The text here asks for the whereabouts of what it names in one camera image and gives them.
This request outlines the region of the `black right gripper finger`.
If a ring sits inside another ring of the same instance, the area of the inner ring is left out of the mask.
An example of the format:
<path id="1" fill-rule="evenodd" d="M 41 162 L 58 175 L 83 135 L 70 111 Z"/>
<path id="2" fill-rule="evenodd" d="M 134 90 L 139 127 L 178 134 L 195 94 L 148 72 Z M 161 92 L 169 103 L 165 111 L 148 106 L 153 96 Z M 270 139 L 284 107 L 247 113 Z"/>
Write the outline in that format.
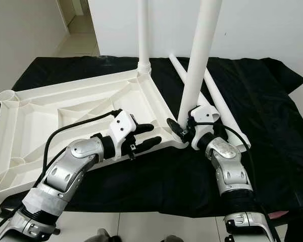
<path id="1" fill-rule="evenodd" d="M 177 137 L 179 137 L 179 139 L 183 139 L 183 129 L 180 126 L 179 123 L 176 122 L 176 120 L 168 118 L 166 119 L 166 122 L 168 124 L 168 126 L 170 127 L 170 129 L 172 130 L 172 132 L 174 134 L 177 135 Z"/>

